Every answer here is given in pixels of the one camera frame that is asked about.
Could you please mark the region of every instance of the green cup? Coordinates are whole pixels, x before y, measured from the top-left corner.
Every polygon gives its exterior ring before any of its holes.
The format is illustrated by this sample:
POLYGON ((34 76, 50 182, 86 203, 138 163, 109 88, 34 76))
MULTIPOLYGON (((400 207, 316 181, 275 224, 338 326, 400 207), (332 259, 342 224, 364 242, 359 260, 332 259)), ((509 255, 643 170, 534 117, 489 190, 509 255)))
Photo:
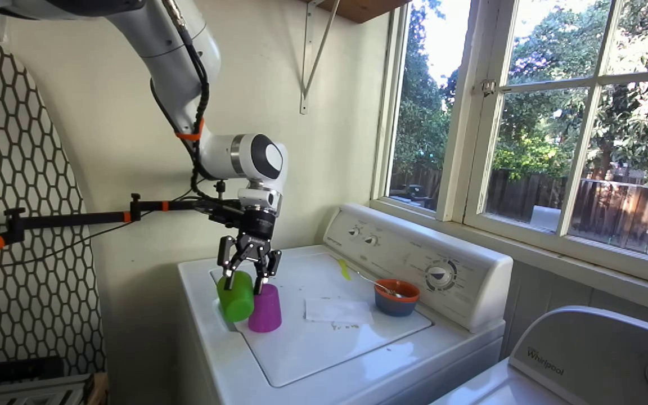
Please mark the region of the green cup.
POLYGON ((246 272, 234 272, 231 290, 224 289, 224 277, 217 282, 217 293, 222 306, 224 319, 239 322, 249 318, 254 312, 254 287, 246 272))

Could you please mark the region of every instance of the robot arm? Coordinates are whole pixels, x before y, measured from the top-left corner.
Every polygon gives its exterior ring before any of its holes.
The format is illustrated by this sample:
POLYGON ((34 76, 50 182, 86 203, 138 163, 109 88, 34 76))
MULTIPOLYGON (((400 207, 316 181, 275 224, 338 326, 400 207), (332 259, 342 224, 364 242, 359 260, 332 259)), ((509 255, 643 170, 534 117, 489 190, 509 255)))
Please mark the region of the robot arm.
POLYGON ((104 16, 124 34, 149 69, 152 95, 190 153, 195 170, 209 180, 249 180, 235 204, 221 196, 206 198, 238 210, 237 238, 224 236, 219 246, 226 288, 231 288, 239 264, 252 261, 259 293, 276 273, 281 254, 271 251, 269 243, 286 181, 286 149, 263 134, 214 136, 206 127, 201 113, 221 56, 193 0, 0 0, 0 12, 47 20, 104 16))

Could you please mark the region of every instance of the shelf bracket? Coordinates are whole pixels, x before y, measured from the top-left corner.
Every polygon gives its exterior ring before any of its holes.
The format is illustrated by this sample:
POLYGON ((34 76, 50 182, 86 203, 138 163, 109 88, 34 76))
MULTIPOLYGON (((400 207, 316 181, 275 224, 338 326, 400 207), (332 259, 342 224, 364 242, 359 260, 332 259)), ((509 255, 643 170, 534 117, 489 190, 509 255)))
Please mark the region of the shelf bracket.
POLYGON ((314 8, 317 8, 318 5, 324 2, 324 0, 311 0, 307 3, 307 18, 304 22, 304 54, 301 58, 301 100, 299 101, 299 113, 306 115, 309 111, 309 90, 312 87, 312 81, 314 79, 314 73, 317 71, 317 66, 319 66, 319 59, 322 56, 322 51, 324 50, 324 44, 326 44, 327 36, 329 36, 329 30, 331 29, 331 23, 334 21, 336 16, 336 10, 339 9, 339 2, 341 0, 335 0, 334 7, 331 9, 331 14, 329 15, 329 21, 327 21, 326 28, 324 28, 324 35, 322 36, 322 42, 319 44, 319 51, 317 51, 317 56, 314 58, 314 64, 312 65, 311 72, 309 72, 309 79, 304 80, 307 67, 309 66, 309 59, 311 58, 311 53, 313 51, 313 36, 314 36, 314 8))

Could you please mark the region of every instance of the dial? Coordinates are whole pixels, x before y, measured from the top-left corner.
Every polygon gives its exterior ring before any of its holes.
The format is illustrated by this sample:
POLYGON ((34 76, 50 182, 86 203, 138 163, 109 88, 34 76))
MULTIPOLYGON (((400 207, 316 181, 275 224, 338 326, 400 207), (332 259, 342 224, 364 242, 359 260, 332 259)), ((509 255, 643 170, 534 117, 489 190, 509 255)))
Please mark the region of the dial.
POLYGON ((430 290, 448 290, 457 279, 457 267, 447 262, 431 266, 426 270, 426 284, 430 290))

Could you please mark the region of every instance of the hexagon pattern wallpaper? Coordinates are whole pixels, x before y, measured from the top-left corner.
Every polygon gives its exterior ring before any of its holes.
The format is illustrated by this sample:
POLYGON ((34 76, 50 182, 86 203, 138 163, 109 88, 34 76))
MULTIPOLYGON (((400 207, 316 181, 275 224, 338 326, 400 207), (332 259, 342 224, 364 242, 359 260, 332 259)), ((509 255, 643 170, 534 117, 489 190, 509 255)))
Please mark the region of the hexagon pattern wallpaper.
MULTIPOLYGON (((0 46, 0 232, 3 211, 84 212, 34 80, 0 46)), ((100 298, 87 227, 27 231, 0 250, 0 362, 59 356, 68 375, 104 371, 100 298)))

